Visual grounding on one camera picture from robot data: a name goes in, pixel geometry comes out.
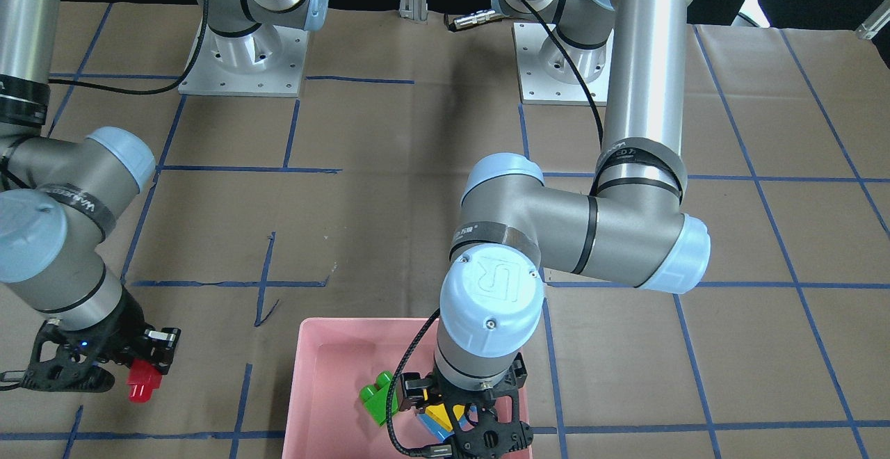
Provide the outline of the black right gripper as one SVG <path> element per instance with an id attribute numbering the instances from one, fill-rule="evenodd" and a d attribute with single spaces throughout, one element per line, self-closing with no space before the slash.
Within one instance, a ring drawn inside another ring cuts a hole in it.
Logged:
<path id="1" fill-rule="evenodd" d="M 148 361 L 166 376 L 179 341 L 179 328 L 155 329 L 144 319 L 142 307 L 124 292 L 107 319 L 92 327 L 65 331 L 44 321 L 20 386 L 35 392 L 107 392 L 115 377 L 103 364 L 130 369 L 134 360 Z"/>

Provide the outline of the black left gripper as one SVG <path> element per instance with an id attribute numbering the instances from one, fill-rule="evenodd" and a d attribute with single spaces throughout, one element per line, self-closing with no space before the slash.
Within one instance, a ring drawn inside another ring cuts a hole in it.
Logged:
<path id="1" fill-rule="evenodd" d="M 419 449 L 401 446 L 400 452 L 409 457 L 500 458 L 527 449 L 534 433 L 527 422 L 520 420 L 519 401 L 519 389 L 524 386 L 526 377 L 521 355 L 515 356 L 505 378 L 489 389 L 459 388 L 445 379 L 437 368 L 426 378 L 416 371 L 402 373 L 400 411 L 423 410 L 430 405 L 444 404 L 454 425 L 454 434 L 442 443 Z M 461 430 L 458 419 L 451 412 L 454 405 L 464 405 L 467 412 L 470 406 L 476 406 L 476 417 L 469 418 L 470 430 Z"/>

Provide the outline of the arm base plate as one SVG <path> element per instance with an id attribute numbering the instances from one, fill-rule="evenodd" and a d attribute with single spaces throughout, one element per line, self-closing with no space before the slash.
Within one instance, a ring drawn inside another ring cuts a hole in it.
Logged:
<path id="1" fill-rule="evenodd" d="M 240 38 L 207 31 L 183 95 L 204 97 L 299 97 L 309 32 L 263 24 Z"/>
<path id="2" fill-rule="evenodd" d="M 512 26 L 512 32 L 522 103 L 588 104 L 585 89 L 582 89 L 565 57 L 540 25 L 516 22 Z M 570 59 L 576 64 L 576 69 L 581 73 L 597 106 L 604 106 L 608 101 L 613 41 L 614 33 L 610 32 L 606 44 L 597 49 L 587 51 L 567 47 Z"/>

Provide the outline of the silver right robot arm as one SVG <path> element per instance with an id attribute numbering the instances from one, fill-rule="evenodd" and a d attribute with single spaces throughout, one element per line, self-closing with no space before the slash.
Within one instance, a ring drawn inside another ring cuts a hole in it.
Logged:
<path id="1" fill-rule="evenodd" d="M 330 0 L 197 0 L 190 58 L 165 86 L 194 95 L 298 94 L 302 44 Z M 107 392 L 105 363 L 129 369 L 129 398 L 150 400 L 181 332 L 156 329 L 97 253 L 156 172 L 152 149 L 121 127 L 79 143 L 42 136 L 60 0 L 2 0 L 2 284 L 44 317 L 22 371 L 2 390 Z"/>

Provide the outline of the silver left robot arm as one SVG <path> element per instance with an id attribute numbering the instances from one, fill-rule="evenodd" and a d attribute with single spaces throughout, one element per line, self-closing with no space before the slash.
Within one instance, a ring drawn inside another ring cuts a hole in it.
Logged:
<path id="1" fill-rule="evenodd" d="M 706 225 L 681 212 L 688 177 L 681 160 L 686 21 L 693 0 L 492 0 L 508 17 L 534 19 L 569 69 L 569 53 L 598 52 L 613 35 L 606 116 L 588 195 L 548 188 L 520 154 L 477 162 L 465 184 L 460 225 L 439 307 L 407 351 L 437 326 L 432 371 L 394 373 L 385 414 L 442 404 L 453 434 L 401 455 L 499 458 L 527 449 L 519 418 L 527 376 L 521 349 L 544 302 L 540 268 L 683 294 L 709 265 Z"/>

